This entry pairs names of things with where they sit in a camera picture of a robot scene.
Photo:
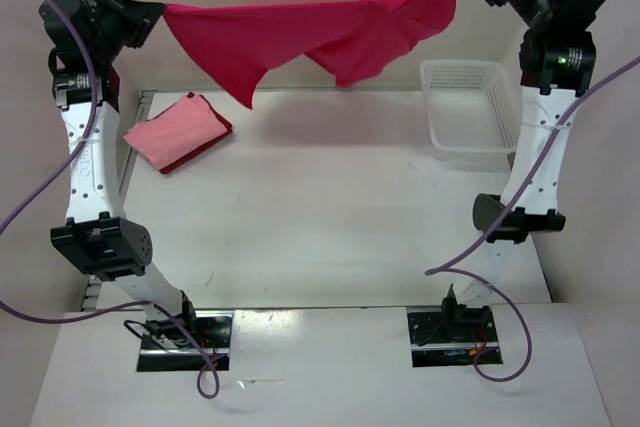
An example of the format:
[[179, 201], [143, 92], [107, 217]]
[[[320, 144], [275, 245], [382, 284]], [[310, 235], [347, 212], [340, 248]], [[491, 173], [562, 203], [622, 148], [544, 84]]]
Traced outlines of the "pink t-shirt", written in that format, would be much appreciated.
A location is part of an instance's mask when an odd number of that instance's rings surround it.
[[161, 114], [131, 127], [124, 139], [157, 171], [168, 174], [233, 131], [200, 94], [189, 93]]

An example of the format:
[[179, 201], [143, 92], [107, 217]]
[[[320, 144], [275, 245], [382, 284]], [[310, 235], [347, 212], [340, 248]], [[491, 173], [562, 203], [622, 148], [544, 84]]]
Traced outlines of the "dark red t-shirt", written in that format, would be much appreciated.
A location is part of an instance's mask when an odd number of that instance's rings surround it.
[[155, 117], [160, 121], [160, 163], [156, 169], [169, 174], [233, 132], [201, 94], [189, 92]]

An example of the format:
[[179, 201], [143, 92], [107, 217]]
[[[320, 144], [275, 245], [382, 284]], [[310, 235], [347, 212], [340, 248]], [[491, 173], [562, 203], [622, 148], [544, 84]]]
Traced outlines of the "magenta t-shirt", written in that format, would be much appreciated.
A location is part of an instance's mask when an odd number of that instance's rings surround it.
[[271, 70], [306, 56], [339, 87], [379, 75], [452, 22], [456, 0], [341, 2], [204, 8], [170, 4], [163, 18], [189, 58], [251, 107]]

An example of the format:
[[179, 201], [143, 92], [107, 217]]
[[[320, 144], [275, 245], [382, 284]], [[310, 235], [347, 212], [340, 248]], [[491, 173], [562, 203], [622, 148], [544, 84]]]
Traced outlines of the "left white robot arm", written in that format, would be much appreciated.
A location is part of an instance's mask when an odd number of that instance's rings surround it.
[[54, 44], [52, 93], [74, 157], [65, 222], [51, 229], [50, 240], [81, 273], [143, 302], [153, 342], [185, 348], [197, 340], [200, 323], [187, 295], [153, 264], [148, 230], [127, 219], [116, 162], [113, 62], [123, 48], [144, 44], [164, 10], [162, 3], [134, 0], [51, 0], [39, 8]]

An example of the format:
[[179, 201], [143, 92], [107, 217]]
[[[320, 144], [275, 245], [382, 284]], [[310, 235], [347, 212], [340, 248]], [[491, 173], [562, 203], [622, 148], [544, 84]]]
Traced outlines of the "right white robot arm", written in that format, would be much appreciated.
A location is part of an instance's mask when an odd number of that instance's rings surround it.
[[473, 223], [485, 259], [456, 298], [484, 307], [514, 247], [534, 233], [559, 232], [566, 218], [557, 186], [575, 107], [590, 87], [596, 47], [588, 28], [606, 0], [484, 0], [510, 5], [524, 21], [519, 52], [523, 95], [514, 163], [501, 195], [480, 194]]

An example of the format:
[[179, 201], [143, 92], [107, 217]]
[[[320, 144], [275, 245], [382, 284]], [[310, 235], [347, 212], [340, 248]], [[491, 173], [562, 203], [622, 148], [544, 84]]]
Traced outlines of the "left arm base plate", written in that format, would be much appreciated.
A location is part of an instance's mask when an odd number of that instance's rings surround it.
[[[127, 319], [123, 326], [140, 341], [136, 371], [141, 373], [199, 371], [205, 362], [191, 344], [176, 346], [166, 337], [152, 332], [144, 323]], [[195, 322], [194, 335], [198, 345], [213, 357], [218, 371], [230, 367], [230, 346], [233, 314], [201, 312]]]

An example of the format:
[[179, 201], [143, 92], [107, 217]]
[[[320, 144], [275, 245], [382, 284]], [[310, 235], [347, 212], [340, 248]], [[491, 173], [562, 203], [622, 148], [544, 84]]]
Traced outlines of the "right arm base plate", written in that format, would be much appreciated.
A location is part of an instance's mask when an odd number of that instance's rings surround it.
[[446, 320], [439, 308], [408, 308], [406, 312], [412, 366], [472, 366], [478, 352], [485, 351], [479, 364], [502, 364], [493, 316], [483, 322]]

